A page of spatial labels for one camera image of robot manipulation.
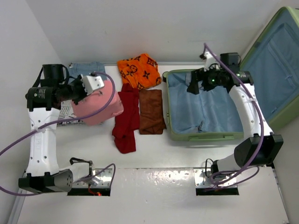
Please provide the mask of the newspaper print cloth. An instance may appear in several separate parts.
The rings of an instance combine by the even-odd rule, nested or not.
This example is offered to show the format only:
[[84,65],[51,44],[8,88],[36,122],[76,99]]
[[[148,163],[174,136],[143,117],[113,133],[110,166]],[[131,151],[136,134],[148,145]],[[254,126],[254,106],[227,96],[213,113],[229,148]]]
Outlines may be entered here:
[[[75,114],[72,108],[72,101],[63,101],[61,103],[61,110],[58,116],[58,119],[72,119],[75,118]],[[82,120],[75,120],[75,121],[64,121],[57,123],[57,126],[68,126],[68,125],[85,125]]]

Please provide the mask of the pink vanity case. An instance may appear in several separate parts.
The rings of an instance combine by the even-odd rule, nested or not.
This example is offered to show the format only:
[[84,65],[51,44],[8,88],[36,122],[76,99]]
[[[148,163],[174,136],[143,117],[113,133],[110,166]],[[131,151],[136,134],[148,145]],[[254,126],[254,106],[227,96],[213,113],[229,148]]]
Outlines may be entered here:
[[[109,80],[105,80],[104,85],[105,86],[99,91],[95,91],[85,99],[79,101],[77,105],[71,101],[73,113],[76,117],[89,115],[99,110],[107,103],[111,97],[113,86]],[[92,117],[83,119],[83,122],[89,126],[97,125],[107,119],[120,115],[123,111],[124,107],[122,101],[118,93],[115,92],[112,101],[103,111]]]

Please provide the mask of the brown towel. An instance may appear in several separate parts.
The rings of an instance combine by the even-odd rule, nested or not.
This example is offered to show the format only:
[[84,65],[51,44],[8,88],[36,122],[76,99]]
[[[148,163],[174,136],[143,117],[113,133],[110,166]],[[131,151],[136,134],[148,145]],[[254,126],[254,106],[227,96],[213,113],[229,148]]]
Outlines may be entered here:
[[166,129],[161,90],[140,90],[140,126],[142,135],[162,134]]

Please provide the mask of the red garment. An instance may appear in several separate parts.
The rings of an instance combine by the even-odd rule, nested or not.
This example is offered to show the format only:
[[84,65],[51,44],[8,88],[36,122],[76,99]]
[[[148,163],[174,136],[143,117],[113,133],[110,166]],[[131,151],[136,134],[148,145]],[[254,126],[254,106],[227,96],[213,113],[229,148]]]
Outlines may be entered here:
[[124,111],[115,117],[115,126],[112,130],[114,142],[122,154],[136,151],[134,131],[139,129],[139,90],[130,84],[124,84],[118,92]]

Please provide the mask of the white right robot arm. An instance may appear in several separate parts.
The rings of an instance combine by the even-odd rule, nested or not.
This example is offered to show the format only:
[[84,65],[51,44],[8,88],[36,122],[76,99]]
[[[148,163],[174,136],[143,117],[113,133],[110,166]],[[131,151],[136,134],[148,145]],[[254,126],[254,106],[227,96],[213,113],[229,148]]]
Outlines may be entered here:
[[219,186],[248,168],[272,164],[284,140],[280,134],[273,132],[264,118],[253,78],[248,71],[240,70],[237,53],[225,53],[216,58],[205,50],[200,58],[205,66],[191,72],[187,91],[199,94],[200,90],[211,91],[218,86],[225,88],[237,108],[243,128],[244,140],[235,147],[234,153],[213,161],[211,165],[209,181]]

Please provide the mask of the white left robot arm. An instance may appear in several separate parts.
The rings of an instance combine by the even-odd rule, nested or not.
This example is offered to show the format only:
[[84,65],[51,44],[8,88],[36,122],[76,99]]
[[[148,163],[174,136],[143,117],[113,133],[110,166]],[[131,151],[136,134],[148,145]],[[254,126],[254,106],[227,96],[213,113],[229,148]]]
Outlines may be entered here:
[[75,79],[69,84],[69,72],[62,64],[44,64],[25,95],[30,118],[30,155],[19,188],[34,194],[70,192],[78,179],[88,176],[91,162],[78,160],[66,168],[57,162],[56,129],[61,103],[77,99],[83,92],[82,83]]

